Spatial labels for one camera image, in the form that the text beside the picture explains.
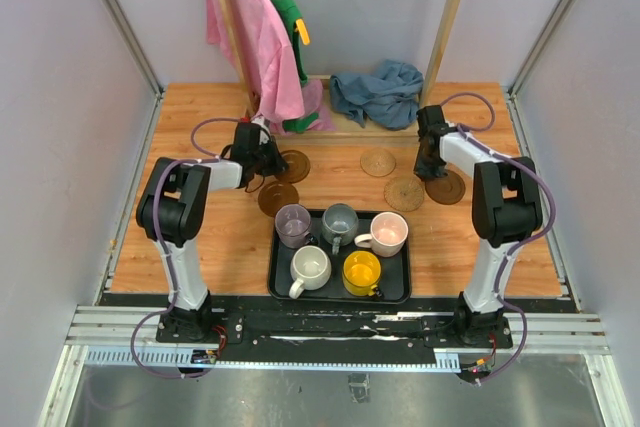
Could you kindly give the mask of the brown round coaster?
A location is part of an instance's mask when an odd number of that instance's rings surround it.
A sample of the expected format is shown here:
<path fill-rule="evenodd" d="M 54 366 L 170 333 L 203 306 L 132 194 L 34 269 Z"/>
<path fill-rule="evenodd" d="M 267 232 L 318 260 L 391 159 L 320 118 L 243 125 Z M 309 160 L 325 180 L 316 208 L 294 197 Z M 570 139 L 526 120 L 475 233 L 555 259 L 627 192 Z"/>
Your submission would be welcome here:
<path fill-rule="evenodd" d="M 299 150 L 291 149 L 283 151 L 281 157 L 287 163 L 287 169 L 275 175 L 277 180 L 295 184 L 308 176 L 311 170 L 311 163 L 306 154 Z"/>
<path fill-rule="evenodd" d="M 466 193 L 466 185 L 462 177 L 445 169 L 442 177 L 424 182 L 426 194 L 431 200 L 441 205 L 453 205 L 462 200 Z"/>
<path fill-rule="evenodd" d="M 270 182 L 258 194 L 258 206 L 261 212 L 269 217 L 274 217 L 283 206 L 298 202 L 297 189 L 293 184 L 287 182 Z"/>

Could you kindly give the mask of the woven rattan coaster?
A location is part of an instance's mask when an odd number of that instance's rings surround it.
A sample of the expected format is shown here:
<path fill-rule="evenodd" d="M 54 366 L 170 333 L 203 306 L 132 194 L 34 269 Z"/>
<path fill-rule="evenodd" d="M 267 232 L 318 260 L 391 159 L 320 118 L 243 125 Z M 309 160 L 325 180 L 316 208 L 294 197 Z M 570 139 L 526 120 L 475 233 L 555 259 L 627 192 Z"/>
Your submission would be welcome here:
<path fill-rule="evenodd" d="M 396 211 L 412 212 L 424 202 L 424 187 L 414 176 L 395 177 L 384 186 L 384 198 Z"/>
<path fill-rule="evenodd" d="M 387 149 L 373 148 L 362 153 L 360 167 L 369 176 L 385 177 L 396 167 L 396 158 Z"/>

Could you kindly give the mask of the pink ceramic mug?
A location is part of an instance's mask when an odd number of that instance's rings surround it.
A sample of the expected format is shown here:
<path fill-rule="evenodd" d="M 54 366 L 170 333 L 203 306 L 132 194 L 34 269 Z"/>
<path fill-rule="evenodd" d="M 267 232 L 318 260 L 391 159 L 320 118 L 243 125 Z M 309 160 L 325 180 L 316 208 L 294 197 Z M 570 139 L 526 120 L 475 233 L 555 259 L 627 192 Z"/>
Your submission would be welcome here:
<path fill-rule="evenodd" d="M 382 212 L 373 218 L 368 233 L 355 237 L 354 244 L 387 258 L 402 249 L 408 234 L 409 227 L 403 216 L 394 212 Z"/>

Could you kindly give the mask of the yellow mug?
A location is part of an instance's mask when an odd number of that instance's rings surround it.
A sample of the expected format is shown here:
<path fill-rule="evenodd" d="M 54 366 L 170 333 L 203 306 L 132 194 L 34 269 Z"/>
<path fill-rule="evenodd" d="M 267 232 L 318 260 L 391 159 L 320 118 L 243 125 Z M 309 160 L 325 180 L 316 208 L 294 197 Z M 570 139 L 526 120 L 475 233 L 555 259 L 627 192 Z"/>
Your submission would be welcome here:
<path fill-rule="evenodd" d="M 346 257 L 343 263 L 343 285 L 355 297 L 370 297 L 381 300 L 384 297 L 380 290 L 381 276 L 381 263 L 371 252 L 354 251 Z"/>

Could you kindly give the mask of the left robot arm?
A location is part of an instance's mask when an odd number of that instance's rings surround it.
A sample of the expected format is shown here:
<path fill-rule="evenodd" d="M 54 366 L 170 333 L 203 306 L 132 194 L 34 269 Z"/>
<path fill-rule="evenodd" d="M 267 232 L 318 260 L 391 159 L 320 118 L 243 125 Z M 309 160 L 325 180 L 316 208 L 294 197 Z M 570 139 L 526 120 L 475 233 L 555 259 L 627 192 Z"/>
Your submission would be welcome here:
<path fill-rule="evenodd" d="M 218 330 L 196 242 L 208 194 L 246 189 L 256 176 L 287 169 L 263 117 L 232 122 L 233 142 L 220 154 L 157 159 L 136 208 L 136 223 L 158 250 L 169 285 L 159 341 L 200 343 Z"/>

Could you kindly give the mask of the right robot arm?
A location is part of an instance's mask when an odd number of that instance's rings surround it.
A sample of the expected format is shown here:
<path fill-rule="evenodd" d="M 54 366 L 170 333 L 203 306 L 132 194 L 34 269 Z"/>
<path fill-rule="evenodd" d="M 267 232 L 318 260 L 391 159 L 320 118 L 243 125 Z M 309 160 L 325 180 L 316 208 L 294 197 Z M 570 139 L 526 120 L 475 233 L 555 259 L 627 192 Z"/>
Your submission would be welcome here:
<path fill-rule="evenodd" d="M 417 113 L 419 149 L 414 174 L 431 200 L 452 205 L 465 193 L 456 170 L 472 180 L 471 219 L 480 238 L 472 277 L 459 295 L 452 324 L 443 329 L 463 346 L 474 347 L 504 329 L 504 291 L 517 251 L 542 224 L 535 164 L 511 158 L 479 142 L 468 130 L 445 120 L 442 107 Z"/>

